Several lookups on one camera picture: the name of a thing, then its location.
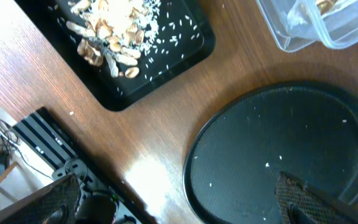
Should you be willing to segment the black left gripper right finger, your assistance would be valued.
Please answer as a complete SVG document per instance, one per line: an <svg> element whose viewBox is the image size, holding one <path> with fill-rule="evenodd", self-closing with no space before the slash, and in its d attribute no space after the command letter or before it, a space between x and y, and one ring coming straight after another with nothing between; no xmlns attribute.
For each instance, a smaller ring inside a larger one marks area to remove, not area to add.
<svg viewBox="0 0 358 224"><path fill-rule="evenodd" d="M275 187L284 224L358 224L358 210L287 172Z"/></svg>

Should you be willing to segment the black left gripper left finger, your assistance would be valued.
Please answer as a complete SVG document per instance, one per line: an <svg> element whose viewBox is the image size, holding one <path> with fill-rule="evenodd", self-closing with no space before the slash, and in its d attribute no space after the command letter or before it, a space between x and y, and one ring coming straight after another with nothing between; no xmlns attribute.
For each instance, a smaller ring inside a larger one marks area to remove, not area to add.
<svg viewBox="0 0 358 224"><path fill-rule="evenodd" d="M75 174L68 174L0 211L0 223L74 223L81 196Z"/></svg>

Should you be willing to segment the peanut shells and rice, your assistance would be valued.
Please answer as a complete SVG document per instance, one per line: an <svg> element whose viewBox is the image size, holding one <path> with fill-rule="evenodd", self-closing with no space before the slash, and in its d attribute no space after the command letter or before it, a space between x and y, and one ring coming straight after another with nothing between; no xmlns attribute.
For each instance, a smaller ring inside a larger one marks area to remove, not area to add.
<svg viewBox="0 0 358 224"><path fill-rule="evenodd" d="M135 78L141 56L158 34L153 14L162 0L67 1L82 23L66 21L67 29L81 36L77 53L90 65L107 63L113 78Z"/></svg>

